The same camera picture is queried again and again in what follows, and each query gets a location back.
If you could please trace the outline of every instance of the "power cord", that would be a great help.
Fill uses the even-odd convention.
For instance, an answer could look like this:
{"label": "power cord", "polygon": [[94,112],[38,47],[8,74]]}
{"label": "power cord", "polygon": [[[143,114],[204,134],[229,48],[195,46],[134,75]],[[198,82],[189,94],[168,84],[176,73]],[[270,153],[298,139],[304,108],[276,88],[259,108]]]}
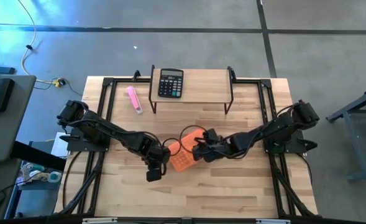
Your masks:
{"label": "power cord", "polygon": [[[27,59],[27,53],[29,50],[33,50],[34,48],[32,47],[32,44],[34,44],[35,42],[35,39],[36,39],[36,35],[37,35],[37,29],[36,29],[36,25],[35,25],[35,21],[34,19],[32,18],[31,14],[29,13],[28,9],[24,6],[24,4],[21,2],[21,0],[18,0],[18,2],[20,3],[20,5],[24,8],[24,10],[26,11],[26,13],[28,14],[29,16],[29,19],[31,20],[32,22],[32,26],[34,27],[34,36],[31,40],[31,42],[29,44],[27,44],[25,47],[27,48],[27,50],[25,50],[22,58],[21,58],[21,68],[23,69],[24,73],[26,75],[30,75],[30,73],[25,69],[25,60]],[[65,84],[68,84],[68,86],[70,87],[71,91],[73,91],[74,93],[76,93],[77,95],[80,95],[82,96],[81,93],[78,93],[77,91],[75,91],[74,89],[72,89],[72,86],[70,84],[70,82],[68,80],[66,80],[65,78],[54,78],[52,79],[51,81],[46,81],[46,80],[39,80],[39,79],[36,79],[37,82],[40,82],[40,83],[48,83],[49,86],[46,87],[46,88],[39,88],[39,87],[34,87],[35,89],[37,90],[48,90],[52,85],[55,85],[56,87],[61,87],[62,85],[65,85]]]}
{"label": "power cord", "polygon": [[148,223],[148,222],[134,222],[136,224],[166,224],[166,223],[177,223],[180,224],[181,221],[180,220],[165,220],[161,223]]}
{"label": "power cord", "polygon": [[19,184],[22,184],[22,183],[28,182],[30,179],[34,178],[36,175],[41,174],[41,173],[43,173],[43,172],[39,172],[39,173],[37,173],[37,174],[33,175],[32,177],[29,177],[27,180],[20,181],[20,182],[18,182],[18,183],[15,183],[15,184],[12,184],[12,185],[10,185],[10,186],[7,186],[7,187],[3,188],[1,191],[4,191],[4,190],[6,190],[6,189],[8,189],[8,188],[10,188],[10,187],[14,187],[15,185],[19,185]]}
{"label": "power cord", "polygon": [[[183,134],[185,132],[185,130],[187,130],[188,128],[200,128],[202,129],[204,132],[208,131],[206,130],[206,128],[202,127],[202,126],[199,126],[199,125],[196,125],[196,124],[192,124],[192,125],[188,125],[187,127],[183,128],[183,130],[181,130],[181,133],[180,133],[180,137],[178,138],[179,142],[180,142],[180,147],[182,147],[186,152],[188,153],[193,153],[192,151],[188,150],[181,142],[181,139],[183,138]],[[208,154],[208,153],[211,153],[212,151],[209,151],[209,152],[202,152],[201,154],[202,155],[205,155],[205,154]]]}
{"label": "power cord", "polygon": [[79,154],[81,154],[81,152],[77,152],[75,156],[73,156],[70,165],[68,166],[66,173],[65,173],[65,178],[64,178],[64,184],[63,184],[63,209],[65,208],[65,189],[66,189],[66,180],[68,178],[68,175],[70,175],[70,171],[72,168],[73,163],[75,162],[76,158],[78,158]]}
{"label": "power cord", "polygon": [[307,159],[304,158],[304,156],[300,153],[296,153],[296,155],[298,155],[307,164],[308,174],[309,174],[309,181],[311,182],[311,185],[312,185],[313,184],[313,173],[311,172],[311,168],[309,166],[309,163],[308,163]]}
{"label": "power cord", "polygon": [[171,157],[171,156],[175,156],[175,155],[177,155],[177,154],[180,152],[180,150],[181,150],[181,141],[180,141],[180,140],[178,140],[177,138],[168,138],[168,139],[166,139],[166,140],[164,140],[164,141],[162,142],[162,147],[165,147],[165,143],[166,143],[167,141],[169,141],[169,140],[176,140],[176,141],[180,144],[180,147],[178,148],[177,152],[176,152],[176,153],[174,153],[174,154],[171,154],[171,155],[170,155],[170,157]]}
{"label": "power cord", "polygon": [[[66,126],[71,126],[72,124],[79,124],[79,123],[83,123],[83,122],[87,122],[87,121],[94,122],[94,123],[99,123],[99,121],[97,121],[95,119],[82,119],[82,120],[79,120],[79,121],[70,122]],[[116,130],[114,130],[114,132],[119,133],[119,134],[139,134],[139,133],[148,134],[148,135],[152,136],[155,140],[157,140],[159,146],[162,145],[162,143],[159,141],[159,138],[156,135],[154,135],[154,133],[151,133],[151,132],[148,132],[148,131],[116,131]]]}

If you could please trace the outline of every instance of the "orange mesh basket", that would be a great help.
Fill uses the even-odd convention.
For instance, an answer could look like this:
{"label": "orange mesh basket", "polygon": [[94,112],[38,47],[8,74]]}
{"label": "orange mesh basket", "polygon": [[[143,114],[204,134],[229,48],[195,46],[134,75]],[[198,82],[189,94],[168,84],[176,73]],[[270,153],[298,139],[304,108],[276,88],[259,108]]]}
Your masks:
{"label": "orange mesh basket", "polygon": [[[194,138],[203,138],[203,130],[197,129],[192,133],[189,133],[181,140],[181,143],[184,145],[184,147],[191,152],[193,150],[193,147],[198,144],[194,140]],[[179,142],[175,142],[169,145],[168,148],[170,150],[170,154],[174,155],[180,148],[180,144]],[[180,152],[178,152],[178,154],[170,157],[170,162],[172,162],[172,165],[177,172],[181,172],[197,163],[197,161],[194,160],[192,153],[187,152],[182,147]]]}

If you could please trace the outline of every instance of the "calculator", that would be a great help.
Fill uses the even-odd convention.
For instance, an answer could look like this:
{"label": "calculator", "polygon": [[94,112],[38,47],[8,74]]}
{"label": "calculator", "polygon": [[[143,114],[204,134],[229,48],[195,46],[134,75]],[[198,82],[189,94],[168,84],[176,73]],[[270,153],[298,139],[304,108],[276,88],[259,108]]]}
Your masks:
{"label": "calculator", "polygon": [[160,70],[158,96],[180,98],[183,89],[184,72],[174,68]]}

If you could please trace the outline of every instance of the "concrete floor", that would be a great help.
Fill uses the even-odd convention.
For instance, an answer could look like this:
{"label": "concrete floor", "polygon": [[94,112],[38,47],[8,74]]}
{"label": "concrete floor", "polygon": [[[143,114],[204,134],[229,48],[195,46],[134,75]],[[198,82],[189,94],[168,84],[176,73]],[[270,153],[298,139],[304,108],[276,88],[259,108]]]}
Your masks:
{"label": "concrete floor", "polygon": [[[260,28],[255,0],[23,3],[45,26]],[[366,29],[366,0],[265,0],[263,6],[269,29]],[[0,0],[0,23],[30,21],[17,1]],[[15,67],[22,75],[20,60],[32,35],[0,31],[0,66]],[[310,102],[321,118],[366,91],[366,35],[270,35],[270,42],[277,76],[288,79],[294,100]],[[34,47],[28,71],[45,80],[65,77],[79,92],[88,75],[133,75],[137,69],[149,74],[151,64],[230,65],[239,77],[270,77],[261,34],[39,32]],[[17,139],[53,138],[61,131],[55,116],[69,99],[80,97],[68,88],[34,90]],[[319,144],[308,154],[319,214],[366,222],[366,180],[345,178],[359,166],[343,120],[329,124],[322,119],[304,134]]]}

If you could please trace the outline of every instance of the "desk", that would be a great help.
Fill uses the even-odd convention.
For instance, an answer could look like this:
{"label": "desk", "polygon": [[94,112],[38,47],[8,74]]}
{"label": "desk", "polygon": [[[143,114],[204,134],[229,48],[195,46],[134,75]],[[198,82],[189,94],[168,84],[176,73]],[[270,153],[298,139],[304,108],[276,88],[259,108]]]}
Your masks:
{"label": "desk", "polygon": [[[88,77],[83,100],[97,110],[104,77]],[[287,79],[271,79],[278,110],[292,103]],[[134,86],[144,113],[133,109],[127,87]],[[189,124],[215,128],[227,136],[248,131],[263,124],[257,87],[234,85],[234,103],[229,114],[220,105],[199,103],[159,104],[152,113],[149,83],[118,83],[111,122],[127,130],[145,130],[161,141],[178,137]],[[109,90],[103,116],[107,111]],[[82,152],[71,168],[66,187],[69,202],[82,185],[88,153]],[[71,155],[66,164],[70,165]],[[317,213],[306,164],[297,155],[286,155],[291,186],[306,206]],[[261,142],[254,145],[242,160],[221,159],[212,163],[199,161],[195,166],[177,173],[171,164],[162,180],[148,183],[147,167],[117,141],[111,141],[106,153],[96,216],[114,217],[206,217],[206,218],[276,218],[277,210],[268,156]],[[55,212],[62,209],[62,187]],[[288,210],[285,191],[281,191],[284,208]],[[86,198],[89,205],[91,191]]]}
{"label": "desk", "polygon": [[16,141],[36,77],[33,75],[3,75],[0,78],[10,78],[14,81],[7,108],[4,112],[0,112],[0,162],[9,158],[19,158],[27,162],[62,170],[65,165],[65,160],[62,158]]}

